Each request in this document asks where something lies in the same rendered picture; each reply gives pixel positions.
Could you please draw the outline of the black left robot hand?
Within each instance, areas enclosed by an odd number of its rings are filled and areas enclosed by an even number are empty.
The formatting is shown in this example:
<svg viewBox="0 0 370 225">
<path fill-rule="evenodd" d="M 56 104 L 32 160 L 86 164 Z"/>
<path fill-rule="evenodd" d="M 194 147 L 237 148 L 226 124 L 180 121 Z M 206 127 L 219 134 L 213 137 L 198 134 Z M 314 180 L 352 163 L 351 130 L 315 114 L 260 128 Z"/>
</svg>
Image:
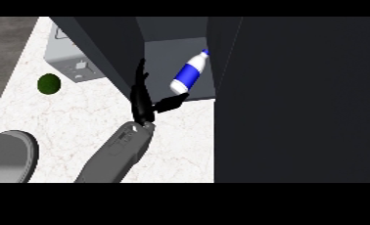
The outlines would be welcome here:
<svg viewBox="0 0 370 225">
<path fill-rule="evenodd" d="M 146 88 L 146 78 L 149 74 L 145 72 L 145 62 L 146 59 L 140 59 L 136 68 L 135 84 L 130 91 L 132 115 L 140 125 L 145 125 L 146 122 L 154 122 L 155 113 L 164 113 L 177 109 L 189 96 L 188 93 L 183 93 L 163 98 L 155 104 L 152 103 Z"/>
</svg>

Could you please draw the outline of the blue and white water bottle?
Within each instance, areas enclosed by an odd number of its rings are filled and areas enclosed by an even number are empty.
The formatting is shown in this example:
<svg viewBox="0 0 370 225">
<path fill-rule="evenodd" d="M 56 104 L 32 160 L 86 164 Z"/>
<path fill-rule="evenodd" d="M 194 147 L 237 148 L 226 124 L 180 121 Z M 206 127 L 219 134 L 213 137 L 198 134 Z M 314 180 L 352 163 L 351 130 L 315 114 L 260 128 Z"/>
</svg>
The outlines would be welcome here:
<svg viewBox="0 0 370 225">
<path fill-rule="evenodd" d="M 191 90 L 204 71 L 209 57 L 210 51 L 204 49 L 200 54 L 189 59 L 182 69 L 176 73 L 169 84 L 170 90 L 176 95 L 180 95 Z"/>
</svg>

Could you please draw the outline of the dark grey cabinet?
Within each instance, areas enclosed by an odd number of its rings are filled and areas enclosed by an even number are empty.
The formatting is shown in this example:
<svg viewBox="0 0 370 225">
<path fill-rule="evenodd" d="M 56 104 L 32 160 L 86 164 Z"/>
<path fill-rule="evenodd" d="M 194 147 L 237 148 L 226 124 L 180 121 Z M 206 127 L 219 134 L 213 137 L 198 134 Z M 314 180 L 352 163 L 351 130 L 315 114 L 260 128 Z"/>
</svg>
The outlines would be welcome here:
<svg viewBox="0 0 370 225">
<path fill-rule="evenodd" d="M 121 93 L 130 91 L 145 60 L 152 100 L 173 95 L 175 75 L 209 48 L 206 17 L 55 17 L 52 21 Z"/>
</svg>

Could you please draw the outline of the dark grey cabinet door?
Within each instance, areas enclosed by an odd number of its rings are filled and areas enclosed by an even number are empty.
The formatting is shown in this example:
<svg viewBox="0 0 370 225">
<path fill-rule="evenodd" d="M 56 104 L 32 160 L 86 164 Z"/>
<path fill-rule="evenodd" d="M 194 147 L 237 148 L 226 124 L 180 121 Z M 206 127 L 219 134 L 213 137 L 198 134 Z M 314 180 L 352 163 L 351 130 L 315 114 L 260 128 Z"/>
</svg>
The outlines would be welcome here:
<svg viewBox="0 0 370 225">
<path fill-rule="evenodd" d="M 370 182 L 370 18 L 247 18 L 216 96 L 216 181 Z"/>
</svg>

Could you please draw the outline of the dark green round fruit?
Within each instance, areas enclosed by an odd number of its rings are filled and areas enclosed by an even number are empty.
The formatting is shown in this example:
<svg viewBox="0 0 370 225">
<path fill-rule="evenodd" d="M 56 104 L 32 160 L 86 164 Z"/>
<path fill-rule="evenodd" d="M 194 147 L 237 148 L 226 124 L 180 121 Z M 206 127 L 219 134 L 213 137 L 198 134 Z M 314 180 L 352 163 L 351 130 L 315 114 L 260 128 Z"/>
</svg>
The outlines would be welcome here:
<svg viewBox="0 0 370 225">
<path fill-rule="evenodd" d="M 59 77 L 47 73 L 37 80 L 37 90 L 41 94 L 55 94 L 61 89 L 61 79 Z"/>
</svg>

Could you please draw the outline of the pale grey box appliance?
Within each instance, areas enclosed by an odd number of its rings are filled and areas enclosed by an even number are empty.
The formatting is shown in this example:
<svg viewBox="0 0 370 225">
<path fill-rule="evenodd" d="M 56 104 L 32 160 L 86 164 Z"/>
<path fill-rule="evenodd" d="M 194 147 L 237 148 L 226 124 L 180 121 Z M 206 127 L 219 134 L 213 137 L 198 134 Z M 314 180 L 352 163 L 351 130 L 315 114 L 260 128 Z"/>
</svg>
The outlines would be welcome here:
<svg viewBox="0 0 370 225">
<path fill-rule="evenodd" d="M 43 58 L 75 83 L 103 78 L 103 73 L 56 24 L 50 28 Z"/>
</svg>

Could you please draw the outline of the grey round pan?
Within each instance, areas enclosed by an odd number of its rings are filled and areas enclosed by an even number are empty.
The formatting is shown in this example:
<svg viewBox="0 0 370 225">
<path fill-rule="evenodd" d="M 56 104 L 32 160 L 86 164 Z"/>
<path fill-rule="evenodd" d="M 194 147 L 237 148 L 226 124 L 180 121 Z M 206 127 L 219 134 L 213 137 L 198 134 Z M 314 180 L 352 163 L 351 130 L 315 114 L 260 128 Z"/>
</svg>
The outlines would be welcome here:
<svg viewBox="0 0 370 225">
<path fill-rule="evenodd" d="M 38 160 L 38 144 L 27 131 L 0 133 L 0 183 L 28 183 Z"/>
</svg>

